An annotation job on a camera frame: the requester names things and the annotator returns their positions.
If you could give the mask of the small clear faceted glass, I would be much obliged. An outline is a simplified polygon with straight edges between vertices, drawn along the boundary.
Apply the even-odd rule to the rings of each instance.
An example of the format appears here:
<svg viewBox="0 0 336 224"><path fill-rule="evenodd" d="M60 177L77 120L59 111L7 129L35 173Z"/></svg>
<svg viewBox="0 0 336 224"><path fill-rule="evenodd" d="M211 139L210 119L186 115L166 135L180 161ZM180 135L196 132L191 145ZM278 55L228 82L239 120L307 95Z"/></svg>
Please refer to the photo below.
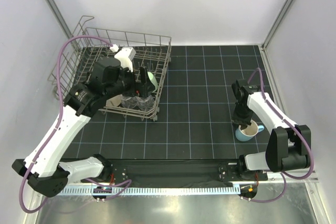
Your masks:
<svg viewBox="0 0 336 224"><path fill-rule="evenodd" d="M136 97L122 96L121 105L126 109L134 109L138 105Z"/></svg>

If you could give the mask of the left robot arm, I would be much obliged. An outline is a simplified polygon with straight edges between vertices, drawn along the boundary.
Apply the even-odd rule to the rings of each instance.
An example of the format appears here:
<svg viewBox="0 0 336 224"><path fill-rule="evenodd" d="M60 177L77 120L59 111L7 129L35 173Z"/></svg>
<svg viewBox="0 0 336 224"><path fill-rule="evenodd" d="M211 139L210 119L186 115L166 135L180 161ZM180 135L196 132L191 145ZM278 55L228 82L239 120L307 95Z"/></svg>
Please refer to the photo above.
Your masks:
<svg viewBox="0 0 336 224"><path fill-rule="evenodd" d="M74 162L61 162L65 151L97 111L120 94L146 94L150 83L146 67L140 67L140 82L131 67L114 57L98 60L84 82L73 86L61 101L60 113L54 125L36 149L25 159L16 159L13 170L34 191L52 198L68 183L95 178L106 182L112 174L112 164L100 154Z"/></svg>

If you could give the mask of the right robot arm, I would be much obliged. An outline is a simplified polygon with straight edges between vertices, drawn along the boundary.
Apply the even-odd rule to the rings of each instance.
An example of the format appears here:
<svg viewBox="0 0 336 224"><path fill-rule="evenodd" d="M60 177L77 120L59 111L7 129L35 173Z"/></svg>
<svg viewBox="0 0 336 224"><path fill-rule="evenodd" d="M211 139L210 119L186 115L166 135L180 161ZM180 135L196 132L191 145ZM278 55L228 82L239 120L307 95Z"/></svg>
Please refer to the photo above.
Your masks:
<svg viewBox="0 0 336 224"><path fill-rule="evenodd" d="M253 138L259 132L259 125L253 122L256 115L269 132L267 149L264 152L242 155L242 164L236 167L237 176L249 180L256 170L270 170L285 175L292 170L308 169L305 179L314 169L311 151L311 130L289 119L273 102L261 86L249 84L247 80L236 80L232 84L236 98L232 122L242 133L236 138Z"/></svg>

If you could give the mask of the blue mug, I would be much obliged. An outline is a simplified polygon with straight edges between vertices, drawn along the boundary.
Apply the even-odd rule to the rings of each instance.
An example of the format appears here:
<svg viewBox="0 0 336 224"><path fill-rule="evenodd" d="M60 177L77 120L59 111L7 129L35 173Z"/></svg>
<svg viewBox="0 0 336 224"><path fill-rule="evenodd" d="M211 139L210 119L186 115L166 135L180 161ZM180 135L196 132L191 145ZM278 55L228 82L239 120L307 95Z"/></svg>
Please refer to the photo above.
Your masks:
<svg viewBox="0 0 336 224"><path fill-rule="evenodd" d="M241 142L247 142L265 129L263 125L258 125L251 120L250 125L239 125L235 131L236 138Z"/></svg>

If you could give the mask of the beige cup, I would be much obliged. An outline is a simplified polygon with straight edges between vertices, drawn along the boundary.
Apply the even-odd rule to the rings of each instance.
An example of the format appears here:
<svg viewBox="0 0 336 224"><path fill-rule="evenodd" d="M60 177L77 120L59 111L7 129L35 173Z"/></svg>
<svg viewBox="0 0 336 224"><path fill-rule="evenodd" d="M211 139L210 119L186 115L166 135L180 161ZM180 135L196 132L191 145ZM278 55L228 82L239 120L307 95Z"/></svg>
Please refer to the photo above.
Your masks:
<svg viewBox="0 0 336 224"><path fill-rule="evenodd" d="M121 103L121 96L115 96L107 101L109 106L118 107Z"/></svg>

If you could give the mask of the light green cup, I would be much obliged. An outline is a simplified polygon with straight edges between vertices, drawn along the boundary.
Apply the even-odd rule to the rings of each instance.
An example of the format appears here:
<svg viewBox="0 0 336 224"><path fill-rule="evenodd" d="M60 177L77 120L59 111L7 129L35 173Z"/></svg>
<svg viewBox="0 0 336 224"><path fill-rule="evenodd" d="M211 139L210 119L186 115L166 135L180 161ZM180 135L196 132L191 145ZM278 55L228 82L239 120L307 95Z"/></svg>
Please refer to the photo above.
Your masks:
<svg viewBox="0 0 336 224"><path fill-rule="evenodd" d="M155 77L154 74L151 73L151 72L148 72L148 77L149 77L151 83L154 85L154 90L153 90L153 92L156 92L156 91L158 90L158 86L159 86L159 85L158 85L158 82L157 82L157 80L156 80L156 77Z"/></svg>

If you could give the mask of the large clear faceted glass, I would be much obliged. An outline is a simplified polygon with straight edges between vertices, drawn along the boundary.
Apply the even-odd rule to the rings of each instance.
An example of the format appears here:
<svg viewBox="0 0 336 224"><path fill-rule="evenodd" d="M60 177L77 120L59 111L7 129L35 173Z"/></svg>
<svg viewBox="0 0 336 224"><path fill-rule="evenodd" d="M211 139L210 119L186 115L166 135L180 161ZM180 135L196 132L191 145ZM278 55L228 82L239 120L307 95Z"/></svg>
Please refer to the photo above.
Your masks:
<svg viewBox="0 0 336 224"><path fill-rule="evenodd" d="M137 97L137 104L141 111L149 111L154 106L154 97L149 95L146 98Z"/></svg>

